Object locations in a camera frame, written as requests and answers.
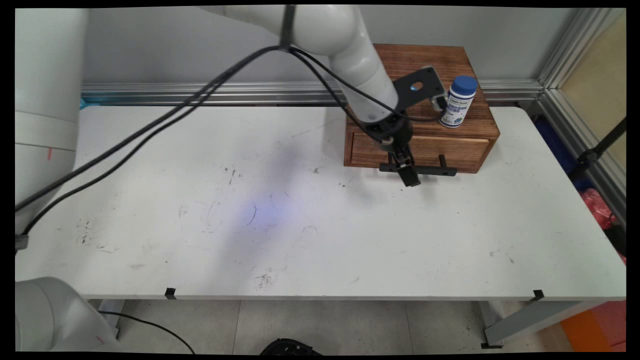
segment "gray wall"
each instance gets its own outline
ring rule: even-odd
[[[480,80],[536,79],[576,9],[360,5],[377,43],[463,46]],[[203,83],[260,47],[257,26],[190,7],[92,9],[85,83]],[[304,65],[273,52],[232,82],[310,81]]]

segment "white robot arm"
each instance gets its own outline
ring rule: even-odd
[[[285,6],[201,8],[279,35]],[[73,168],[87,22],[88,10],[83,9],[15,11],[16,204]],[[398,109],[398,92],[371,44],[357,6],[298,5],[292,42],[303,50],[328,56],[331,68],[342,79]],[[410,157],[411,123],[352,89],[341,87],[364,124],[381,126],[382,130],[399,129],[396,139],[387,144],[388,151],[401,158],[407,153]],[[397,171],[407,184],[400,165]],[[412,184],[419,184],[417,176]],[[23,232],[56,191],[16,212],[16,235]],[[16,350],[120,350],[104,319],[70,286],[57,279],[42,278],[17,282],[15,289]]]
[[[280,36],[283,5],[199,6],[218,15],[258,25]],[[292,42],[310,53],[329,57],[331,69],[357,89],[395,109],[398,94],[373,47],[360,9],[356,5],[297,5],[292,27]],[[358,95],[340,88],[355,115],[362,122],[377,122],[391,112]]]

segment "wooden box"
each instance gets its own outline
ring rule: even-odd
[[[391,80],[401,78],[423,66],[432,65],[448,90],[456,76],[476,78],[467,54],[462,47],[423,45],[374,45]],[[437,116],[429,101],[422,101],[407,109],[415,118]],[[378,168],[387,162],[387,153],[347,119],[344,145],[344,166]],[[450,129],[439,122],[413,122],[410,145],[416,165],[440,166],[438,155],[443,154],[447,166],[458,172],[476,173],[491,151],[500,131],[495,125],[489,105],[480,87],[460,127]]]

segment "bottle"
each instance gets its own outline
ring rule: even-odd
[[[458,76],[449,88],[449,100],[447,108],[440,117],[440,123],[446,127],[458,127],[462,125],[467,110],[471,106],[478,82],[470,76]]]

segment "metal frame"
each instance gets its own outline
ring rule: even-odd
[[[121,313],[122,308],[124,307],[124,302],[126,300],[103,300],[98,307],[98,311],[111,311],[114,313]],[[101,314],[104,319],[107,321],[107,324],[111,327],[113,331],[113,336],[118,338],[118,334],[120,333],[120,329],[118,329],[118,320],[120,319],[120,315],[111,315],[111,314]]]
[[[487,328],[484,330],[489,346],[501,346],[516,336],[526,336],[587,311],[601,302],[534,301],[523,309],[505,317],[499,302],[480,302],[480,310]]]
[[[542,91],[537,81],[480,81],[489,102],[533,101]],[[329,81],[339,99],[346,97],[334,81]],[[204,84],[87,84],[82,98],[87,104],[110,106],[178,105]],[[209,106],[337,106],[319,81],[299,83],[227,83],[213,93]]]
[[[581,8],[538,77],[545,89],[560,88],[585,51],[622,13],[619,8]]]
[[[598,138],[566,101],[562,91],[545,90],[537,104],[574,158],[598,143]],[[605,152],[586,174],[626,230],[627,172]]]
[[[593,41],[622,14],[622,8],[582,8],[578,11],[566,33],[540,72],[538,81],[543,86],[535,102],[535,109],[543,113],[574,157],[599,141],[589,126],[575,111],[559,89],[571,75]],[[622,227],[627,228],[627,172],[605,153],[587,171],[607,205]]]

